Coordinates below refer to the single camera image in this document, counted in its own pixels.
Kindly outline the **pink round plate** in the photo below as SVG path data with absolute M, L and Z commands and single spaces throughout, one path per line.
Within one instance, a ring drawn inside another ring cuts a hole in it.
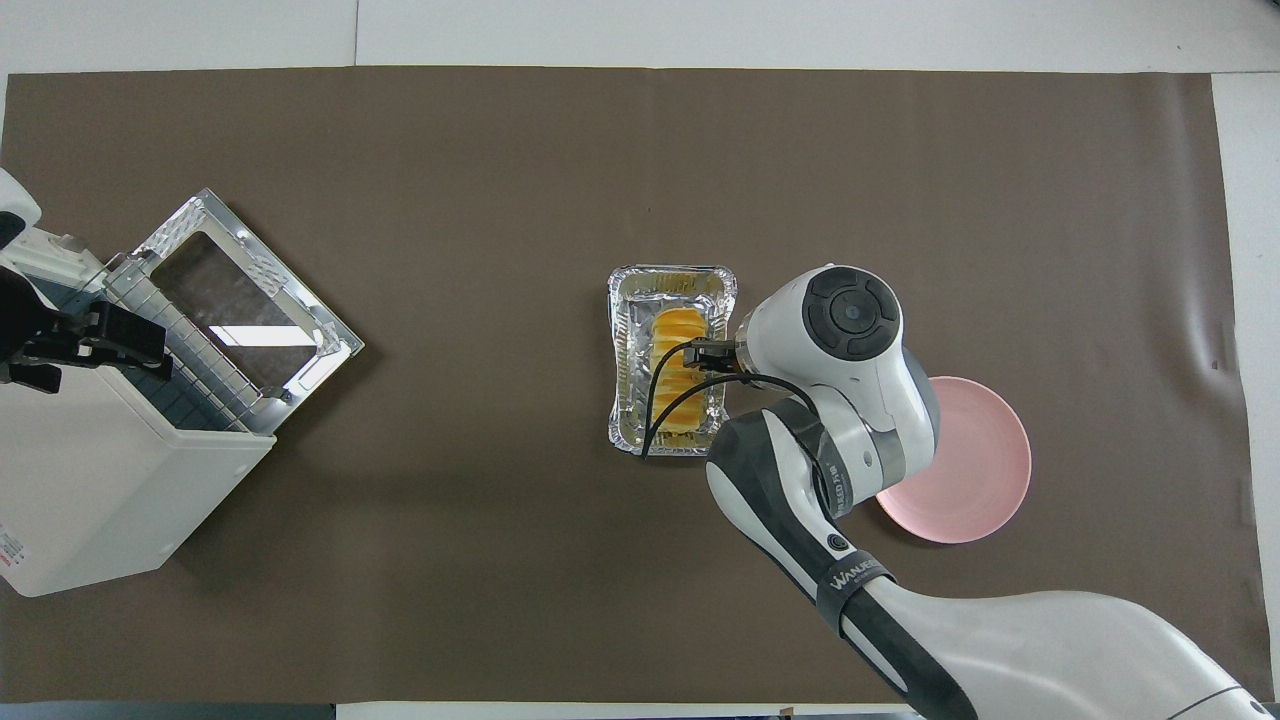
M 924 541 L 979 541 L 1002 528 L 1027 497 L 1029 438 L 1014 407 L 991 388 L 954 375 L 931 383 L 941 411 L 934 459 L 876 500 L 893 523 Z

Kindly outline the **brown table mat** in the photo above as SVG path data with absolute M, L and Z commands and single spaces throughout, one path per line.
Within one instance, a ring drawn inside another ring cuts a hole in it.
M 983 541 L 869 502 L 852 542 L 925 594 L 1130 600 L 1275 694 L 1208 76 L 13 76 L 0 167 L 105 258 L 211 188 L 366 343 L 163 568 L 0 584 L 5 700 L 893 701 L 698 460 L 609 442 L 632 263 L 730 268 L 736 318 L 882 277 L 1033 477 Z

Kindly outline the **aluminium foil tray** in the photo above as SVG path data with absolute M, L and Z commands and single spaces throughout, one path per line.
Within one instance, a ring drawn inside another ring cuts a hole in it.
M 614 269 L 607 292 L 616 364 L 608 434 L 617 448 L 639 455 L 646 424 L 660 415 L 652 415 L 655 316 L 669 307 L 695 307 L 707 319 L 712 340 L 727 340 L 737 279 L 727 266 L 639 264 Z

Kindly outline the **glass oven door, metal frame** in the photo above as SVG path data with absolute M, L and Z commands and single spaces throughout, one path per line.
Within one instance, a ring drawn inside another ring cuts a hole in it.
M 128 255 L 150 252 L 218 348 L 257 386 L 251 427 L 273 433 L 364 350 L 353 329 L 216 193 L 201 190 Z

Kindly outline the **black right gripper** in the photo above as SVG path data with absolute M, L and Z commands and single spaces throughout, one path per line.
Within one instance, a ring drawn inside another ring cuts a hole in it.
M 744 370 L 739 360 L 739 346 L 732 340 L 690 340 L 684 348 L 684 366 L 694 372 L 721 375 L 739 374 Z

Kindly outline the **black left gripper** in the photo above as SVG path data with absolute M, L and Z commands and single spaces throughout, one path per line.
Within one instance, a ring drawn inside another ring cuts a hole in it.
M 56 393 L 63 366 L 114 366 L 172 379 L 166 332 L 155 322 L 111 302 L 91 302 L 86 354 L 82 329 L 82 318 L 49 306 L 24 275 L 0 268 L 0 384 Z

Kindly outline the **white toaster oven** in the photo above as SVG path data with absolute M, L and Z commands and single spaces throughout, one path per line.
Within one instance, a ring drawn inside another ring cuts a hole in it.
M 274 446 L 275 432 L 182 430 L 114 366 L 61 369 L 46 395 L 0 384 L 0 521 L 27 548 L 27 597 L 160 568 Z

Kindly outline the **yellow ridged bread roll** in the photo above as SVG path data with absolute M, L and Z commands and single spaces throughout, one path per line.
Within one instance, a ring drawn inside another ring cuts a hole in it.
M 682 392 L 708 378 L 708 372 L 684 365 L 684 351 L 680 350 L 667 360 L 658 372 L 659 361 L 676 345 L 692 340 L 710 340 L 710 327 L 695 307 L 669 307 L 660 311 L 652 327 L 650 369 L 654 400 L 652 415 L 657 418 Z M 707 416 L 707 402 L 701 395 L 686 398 L 660 424 L 660 433 L 685 436 L 700 430 Z

